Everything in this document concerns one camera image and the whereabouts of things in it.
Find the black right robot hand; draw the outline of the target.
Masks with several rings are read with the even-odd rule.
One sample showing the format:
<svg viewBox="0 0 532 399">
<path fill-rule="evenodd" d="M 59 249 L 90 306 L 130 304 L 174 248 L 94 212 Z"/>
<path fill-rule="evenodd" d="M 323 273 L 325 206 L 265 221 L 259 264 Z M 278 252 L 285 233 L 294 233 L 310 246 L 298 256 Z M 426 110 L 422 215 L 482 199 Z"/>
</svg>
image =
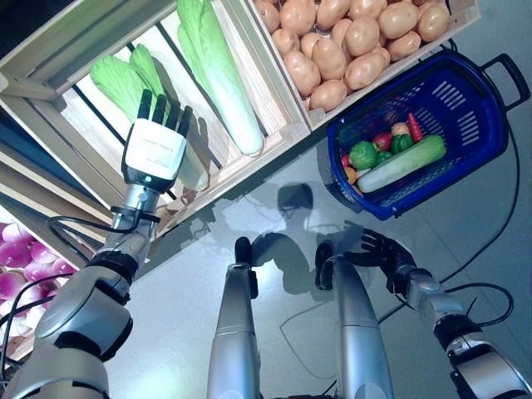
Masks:
<svg viewBox="0 0 532 399">
<path fill-rule="evenodd" d="M 405 295 L 409 274 L 416 268 L 412 254 L 396 240 L 372 229 L 364 229 L 362 252 L 346 251 L 343 256 L 359 267 L 378 267 L 387 278 L 390 293 Z"/>
</svg>

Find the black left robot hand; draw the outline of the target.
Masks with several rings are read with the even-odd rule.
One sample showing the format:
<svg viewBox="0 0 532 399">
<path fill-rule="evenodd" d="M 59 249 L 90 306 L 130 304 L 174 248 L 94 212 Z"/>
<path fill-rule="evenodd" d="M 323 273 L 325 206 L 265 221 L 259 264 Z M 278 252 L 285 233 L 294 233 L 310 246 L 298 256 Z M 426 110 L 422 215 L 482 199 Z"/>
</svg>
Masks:
<svg viewBox="0 0 532 399">
<path fill-rule="evenodd" d="M 175 183 L 185 156 L 193 111 L 180 108 L 158 95 L 151 104 L 152 91 L 144 89 L 136 119 L 126 139 L 121 172 L 128 185 L 140 185 L 161 195 Z"/>
</svg>

